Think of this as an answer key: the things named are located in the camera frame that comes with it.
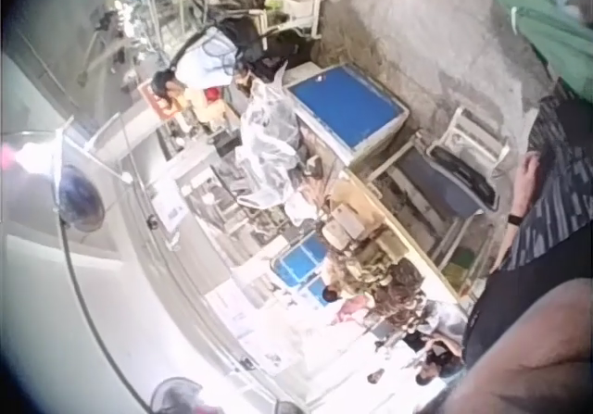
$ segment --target pink object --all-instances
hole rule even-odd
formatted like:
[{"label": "pink object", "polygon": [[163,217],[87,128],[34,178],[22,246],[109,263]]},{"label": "pink object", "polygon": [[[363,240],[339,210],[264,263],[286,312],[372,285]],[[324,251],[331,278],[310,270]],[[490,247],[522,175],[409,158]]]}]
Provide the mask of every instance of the pink object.
[{"label": "pink object", "polygon": [[0,151],[0,158],[2,164],[0,165],[2,170],[10,169],[15,163],[15,151],[10,148],[9,145],[2,144],[2,150]]},{"label": "pink object", "polygon": [[364,295],[357,295],[353,296],[352,298],[348,299],[340,310],[338,310],[337,314],[335,314],[335,319],[332,321],[332,324],[343,323],[344,321],[352,320],[352,316],[357,312],[366,309],[369,305],[367,301],[367,297]]}]

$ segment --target clear plastic sheet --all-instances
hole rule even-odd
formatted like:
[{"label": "clear plastic sheet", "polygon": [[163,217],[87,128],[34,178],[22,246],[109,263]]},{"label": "clear plastic sheet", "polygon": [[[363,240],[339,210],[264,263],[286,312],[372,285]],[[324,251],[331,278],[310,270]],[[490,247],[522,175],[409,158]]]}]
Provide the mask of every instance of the clear plastic sheet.
[{"label": "clear plastic sheet", "polygon": [[293,170],[300,161],[300,132],[290,99],[282,89],[285,66],[274,82],[255,80],[247,110],[241,116],[242,145],[235,150],[236,164],[245,172],[250,194],[239,204],[266,209],[281,205],[296,191]]}]

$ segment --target white chair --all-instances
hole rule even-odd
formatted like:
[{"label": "white chair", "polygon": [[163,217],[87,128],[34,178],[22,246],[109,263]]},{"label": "white chair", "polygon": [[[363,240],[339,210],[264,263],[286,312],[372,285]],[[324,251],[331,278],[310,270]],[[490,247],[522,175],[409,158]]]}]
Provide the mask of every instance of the white chair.
[{"label": "white chair", "polygon": [[458,107],[443,135],[426,150],[431,152],[440,146],[452,155],[468,162],[489,180],[500,163],[511,151],[506,141],[500,141],[465,107]]}]

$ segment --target black watch strap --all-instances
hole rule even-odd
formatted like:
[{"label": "black watch strap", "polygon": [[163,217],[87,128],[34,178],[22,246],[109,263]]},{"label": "black watch strap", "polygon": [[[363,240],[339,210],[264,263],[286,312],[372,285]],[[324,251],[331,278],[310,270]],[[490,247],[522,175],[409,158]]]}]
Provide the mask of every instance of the black watch strap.
[{"label": "black watch strap", "polygon": [[520,226],[523,222],[523,217],[518,217],[516,215],[510,214],[507,218],[507,222],[512,224],[513,226]]}]

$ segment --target white shirt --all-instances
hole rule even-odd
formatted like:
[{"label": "white shirt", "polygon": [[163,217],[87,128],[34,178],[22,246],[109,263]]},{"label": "white shirt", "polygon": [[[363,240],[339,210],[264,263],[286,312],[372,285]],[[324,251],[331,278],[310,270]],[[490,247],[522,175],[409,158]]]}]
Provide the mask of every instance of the white shirt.
[{"label": "white shirt", "polygon": [[236,52],[236,46],[222,31],[210,27],[177,63],[175,77],[194,90],[230,85]]}]

